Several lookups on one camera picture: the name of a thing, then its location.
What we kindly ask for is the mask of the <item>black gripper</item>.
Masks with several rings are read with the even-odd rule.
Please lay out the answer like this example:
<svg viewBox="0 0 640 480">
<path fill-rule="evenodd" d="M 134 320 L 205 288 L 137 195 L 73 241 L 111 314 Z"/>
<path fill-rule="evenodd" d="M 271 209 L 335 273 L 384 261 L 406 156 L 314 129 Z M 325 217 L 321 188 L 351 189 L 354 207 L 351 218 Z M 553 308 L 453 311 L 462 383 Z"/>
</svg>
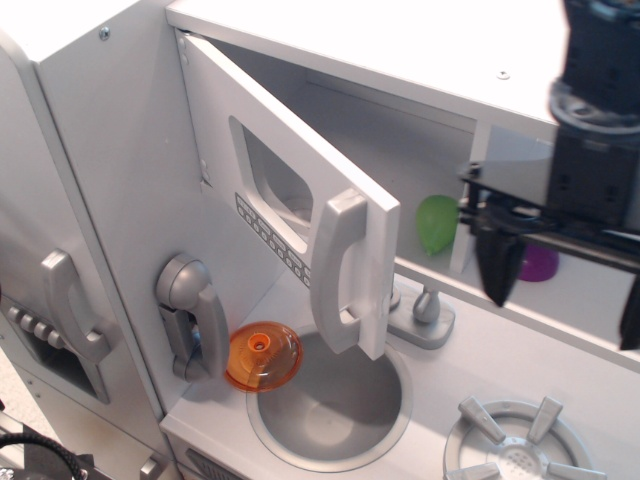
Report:
<svg viewBox="0 0 640 480">
<path fill-rule="evenodd" d="M 558 130 L 542 159 L 488 161 L 462 175 L 463 221 L 476 237 L 486 296 L 502 307 L 537 245 L 628 273 L 639 272 L 639 109 L 606 108 L 573 94 L 550 101 Z M 619 325 L 620 349 L 637 350 L 640 282 Z"/>
</svg>

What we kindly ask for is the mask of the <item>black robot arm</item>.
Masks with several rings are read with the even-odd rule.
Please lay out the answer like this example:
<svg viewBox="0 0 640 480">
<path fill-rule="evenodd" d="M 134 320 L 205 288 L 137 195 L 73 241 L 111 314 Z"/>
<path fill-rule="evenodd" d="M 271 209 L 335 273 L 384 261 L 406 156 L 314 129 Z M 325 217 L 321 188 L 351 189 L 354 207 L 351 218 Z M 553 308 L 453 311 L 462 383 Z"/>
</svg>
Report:
<svg viewBox="0 0 640 480">
<path fill-rule="evenodd" d="M 473 163 L 461 221 L 486 296 L 503 305 L 537 245 L 639 271 L 639 5 L 568 1 L 564 69 L 550 89 L 552 155 Z"/>
</svg>

